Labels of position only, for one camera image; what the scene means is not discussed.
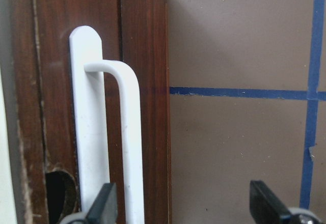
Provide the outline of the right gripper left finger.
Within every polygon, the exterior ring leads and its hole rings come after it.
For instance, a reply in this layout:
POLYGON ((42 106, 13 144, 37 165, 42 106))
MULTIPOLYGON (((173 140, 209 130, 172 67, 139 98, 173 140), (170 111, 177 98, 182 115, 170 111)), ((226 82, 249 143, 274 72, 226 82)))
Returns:
POLYGON ((116 223, 117 217, 118 204, 116 184, 104 183, 86 215, 86 223, 116 223))

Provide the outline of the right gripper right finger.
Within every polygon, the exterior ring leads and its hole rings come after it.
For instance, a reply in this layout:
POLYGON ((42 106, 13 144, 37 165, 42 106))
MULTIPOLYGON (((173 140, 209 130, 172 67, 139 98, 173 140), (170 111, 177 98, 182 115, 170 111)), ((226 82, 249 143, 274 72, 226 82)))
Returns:
POLYGON ((250 214, 255 223, 290 223, 291 213, 261 180, 250 181, 250 214))

